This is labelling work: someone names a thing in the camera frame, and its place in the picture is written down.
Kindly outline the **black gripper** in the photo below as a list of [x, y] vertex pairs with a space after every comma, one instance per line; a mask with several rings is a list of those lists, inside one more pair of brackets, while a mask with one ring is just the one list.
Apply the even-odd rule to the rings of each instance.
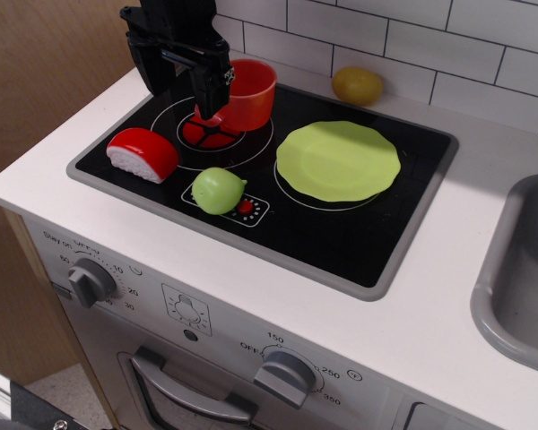
[[214, 29], [214, 1], [142, 1], [125, 6], [119, 16], [127, 23], [134, 64], [152, 95], [168, 90], [182, 73], [173, 61], [193, 67], [195, 102], [209, 120], [230, 102], [235, 78], [228, 42]]

